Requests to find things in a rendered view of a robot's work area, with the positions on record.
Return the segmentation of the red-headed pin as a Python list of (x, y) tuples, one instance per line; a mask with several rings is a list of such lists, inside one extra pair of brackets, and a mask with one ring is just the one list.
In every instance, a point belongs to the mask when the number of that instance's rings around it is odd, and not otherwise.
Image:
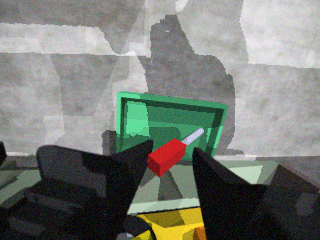
[(184, 157), (186, 147), (203, 133), (204, 129), (199, 128), (182, 141), (174, 138), (158, 148), (148, 155), (148, 168), (160, 178)]

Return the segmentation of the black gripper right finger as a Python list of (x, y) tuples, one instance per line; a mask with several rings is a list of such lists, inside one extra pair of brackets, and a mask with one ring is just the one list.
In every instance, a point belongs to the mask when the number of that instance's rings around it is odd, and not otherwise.
[(271, 211), (320, 219), (320, 193), (251, 184), (197, 147), (192, 161), (206, 240), (251, 240)]

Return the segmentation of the green tray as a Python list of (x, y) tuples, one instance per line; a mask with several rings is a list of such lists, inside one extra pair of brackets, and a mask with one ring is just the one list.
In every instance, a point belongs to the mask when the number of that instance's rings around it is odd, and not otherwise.
[(160, 148), (174, 138), (182, 141), (197, 129), (204, 133), (186, 147), (206, 151), (217, 108), (153, 100), (124, 99), (123, 146), (135, 146), (149, 139)]
[[(133, 146), (123, 146), (124, 99), (125, 99), (125, 97), (217, 108), (215, 118), (213, 121), (213, 125), (212, 125), (212, 129), (211, 129), (211, 133), (209, 136), (207, 148), (205, 151), (205, 153), (210, 155), (212, 158), (214, 157), (215, 150), (216, 150), (218, 140), (219, 140), (219, 137), (221, 134), (221, 130), (223, 127), (223, 123), (224, 123), (226, 113), (227, 113), (227, 110), (229, 107), (228, 105), (218, 103), (218, 102), (201, 101), (201, 100), (193, 100), (193, 99), (185, 99), (185, 98), (176, 98), (176, 97), (168, 97), (168, 96), (160, 96), (160, 95), (126, 92), (126, 91), (117, 92), (116, 153), (119, 153), (119, 152), (124, 151), (128, 148), (133, 147)], [(192, 161), (192, 154), (193, 154), (193, 151), (185, 151), (185, 155), (181, 160)]]

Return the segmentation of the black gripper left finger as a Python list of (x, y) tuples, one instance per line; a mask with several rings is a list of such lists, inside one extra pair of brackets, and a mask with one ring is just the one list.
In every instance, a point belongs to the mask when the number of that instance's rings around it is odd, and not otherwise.
[(54, 178), (97, 191), (100, 236), (117, 240), (148, 166), (153, 140), (104, 156), (59, 145), (43, 145), (36, 158), (41, 180)]

